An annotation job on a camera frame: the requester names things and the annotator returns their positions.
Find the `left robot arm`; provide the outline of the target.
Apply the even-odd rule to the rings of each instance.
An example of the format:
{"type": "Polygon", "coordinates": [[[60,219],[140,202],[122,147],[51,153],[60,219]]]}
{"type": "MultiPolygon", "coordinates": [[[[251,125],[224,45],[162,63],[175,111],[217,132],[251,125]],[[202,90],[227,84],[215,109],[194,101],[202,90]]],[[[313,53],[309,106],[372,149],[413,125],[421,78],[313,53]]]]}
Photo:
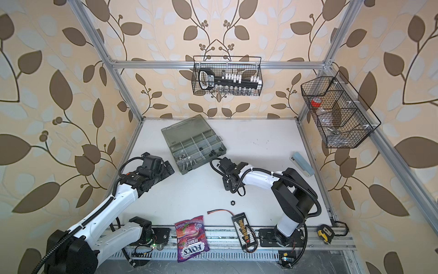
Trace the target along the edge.
{"type": "Polygon", "coordinates": [[[49,237],[47,252],[33,273],[43,269],[46,274],[93,274],[118,251],[134,266],[135,262],[125,250],[127,246],[154,248],[156,244],[167,242],[169,233],[158,235],[151,221],[138,216],[118,229],[113,226],[128,206],[175,172],[171,164],[159,156],[144,153],[138,160],[141,165],[135,171],[123,174],[126,165],[120,167],[112,193],[96,209],[68,230],[57,230],[49,237]],[[104,236],[107,228],[112,231],[104,236]]]}

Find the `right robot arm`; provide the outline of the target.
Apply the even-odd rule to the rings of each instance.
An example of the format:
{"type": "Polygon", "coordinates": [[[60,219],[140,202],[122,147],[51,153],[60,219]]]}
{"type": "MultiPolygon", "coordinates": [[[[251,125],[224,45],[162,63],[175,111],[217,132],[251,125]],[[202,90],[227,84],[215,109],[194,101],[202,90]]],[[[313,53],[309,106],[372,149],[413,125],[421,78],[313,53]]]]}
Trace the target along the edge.
{"type": "Polygon", "coordinates": [[[246,162],[235,164],[227,157],[214,158],[209,164],[221,175],[224,188],[232,194],[245,186],[256,186],[273,192],[283,211],[273,230],[273,237],[281,246],[289,245],[292,235],[309,218],[318,217],[322,213],[318,195],[295,169],[272,172],[246,162]]]}

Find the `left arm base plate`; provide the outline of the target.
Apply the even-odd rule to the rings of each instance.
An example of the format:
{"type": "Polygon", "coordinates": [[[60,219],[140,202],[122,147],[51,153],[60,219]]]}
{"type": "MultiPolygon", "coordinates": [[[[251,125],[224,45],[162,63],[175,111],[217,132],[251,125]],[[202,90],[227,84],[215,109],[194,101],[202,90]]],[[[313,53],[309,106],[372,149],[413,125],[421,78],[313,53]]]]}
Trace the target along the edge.
{"type": "Polygon", "coordinates": [[[133,243],[135,246],[156,247],[167,245],[170,238],[170,228],[148,227],[144,228],[140,234],[140,239],[133,243]]]}

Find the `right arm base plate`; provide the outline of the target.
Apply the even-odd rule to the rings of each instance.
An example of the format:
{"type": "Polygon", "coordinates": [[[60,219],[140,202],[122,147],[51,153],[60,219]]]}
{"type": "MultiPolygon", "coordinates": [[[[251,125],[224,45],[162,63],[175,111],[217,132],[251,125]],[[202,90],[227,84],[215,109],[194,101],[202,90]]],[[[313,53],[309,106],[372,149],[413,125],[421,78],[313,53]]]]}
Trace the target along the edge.
{"type": "Polygon", "coordinates": [[[258,237],[262,247],[303,247],[305,234],[301,230],[295,230],[291,236],[286,237],[276,228],[261,228],[258,237]]]}

